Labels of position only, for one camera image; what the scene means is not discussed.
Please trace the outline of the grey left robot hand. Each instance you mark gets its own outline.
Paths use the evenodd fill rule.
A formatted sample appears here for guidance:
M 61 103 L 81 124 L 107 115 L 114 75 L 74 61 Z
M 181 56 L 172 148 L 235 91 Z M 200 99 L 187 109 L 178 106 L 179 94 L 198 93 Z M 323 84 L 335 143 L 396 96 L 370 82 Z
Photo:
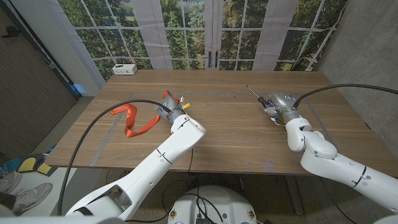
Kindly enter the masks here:
M 165 91 L 162 94 L 162 98 L 162 106 L 156 106 L 155 111 L 160 117 L 167 119 L 171 124 L 173 124 L 179 116 L 185 114 L 182 109 L 182 105 L 180 104 L 180 100 L 174 98 L 169 91 Z

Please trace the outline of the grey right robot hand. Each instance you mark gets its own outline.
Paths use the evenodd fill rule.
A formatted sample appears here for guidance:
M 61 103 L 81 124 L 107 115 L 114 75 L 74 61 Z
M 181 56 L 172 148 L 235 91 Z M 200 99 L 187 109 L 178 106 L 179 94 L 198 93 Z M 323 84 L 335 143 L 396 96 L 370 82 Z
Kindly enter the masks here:
M 273 118 L 282 117 L 284 123 L 302 118 L 301 113 L 294 109 L 295 98 L 287 93 L 272 92 L 266 99 L 266 108 L 264 111 Z

